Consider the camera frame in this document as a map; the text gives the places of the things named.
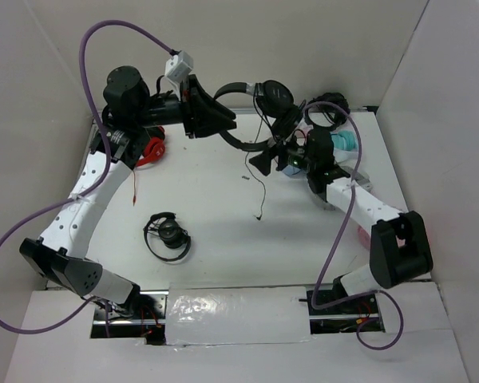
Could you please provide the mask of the black wired headphones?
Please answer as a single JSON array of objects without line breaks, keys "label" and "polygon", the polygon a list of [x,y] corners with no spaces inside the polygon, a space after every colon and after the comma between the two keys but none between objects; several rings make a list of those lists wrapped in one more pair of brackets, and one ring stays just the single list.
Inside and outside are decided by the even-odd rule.
[{"label": "black wired headphones", "polygon": [[296,105],[291,91],[282,83],[274,80],[262,83],[232,82],[220,87],[214,98],[218,99],[233,93],[242,93],[252,98],[254,110],[260,118],[260,124],[266,125],[271,134],[264,141],[254,140],[252,143],[243,142],[227,131],[220,134],[227,144],[245,153],[244,163],[247,170],[250,171],[255,168],[248,162],[253,156],[259,155],[267,149],[277,149],[278,144],[287,140],[295,131],[302,119],[303,106]]}]

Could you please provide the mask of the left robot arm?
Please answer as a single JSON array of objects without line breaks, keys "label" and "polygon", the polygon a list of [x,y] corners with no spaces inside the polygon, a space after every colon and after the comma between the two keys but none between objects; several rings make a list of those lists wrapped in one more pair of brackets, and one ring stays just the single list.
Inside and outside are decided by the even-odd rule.
[{"label": "left robot arm", "polygon": [[191,138],[236,128],[236,115],[208,95],[193,74],[176,81],[178,92],[152,95],[140,72],[129,65],[106,80],[102,123],[85,166],[53,222],[38,239],[24,239],[19,251],[42,277],[86,298],[113,304],[123,318],[141,311],[141,289],[87,257],[95,228],[117,189],[138,165],[161,127],[182,124]]}]

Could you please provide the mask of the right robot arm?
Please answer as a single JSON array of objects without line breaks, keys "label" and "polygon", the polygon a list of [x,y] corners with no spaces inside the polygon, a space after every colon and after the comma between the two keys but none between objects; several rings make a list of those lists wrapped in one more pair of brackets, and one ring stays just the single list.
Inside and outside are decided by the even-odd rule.
[{"label": "right robot arm", "polygon": [[250,160],[265,176],[273,162],[279,171],[289,166],[305,171],[315,195],[370,234],[368,263],[333,281],[336,310],[349,313],[360,303],[361,294],[390,289],[431,272],[433,259],[423,218],[416,211],[404,212],[383,203],[355,180],[355,172],[342,169],[328,131],[312,129],[304,144],[292,137]]}]

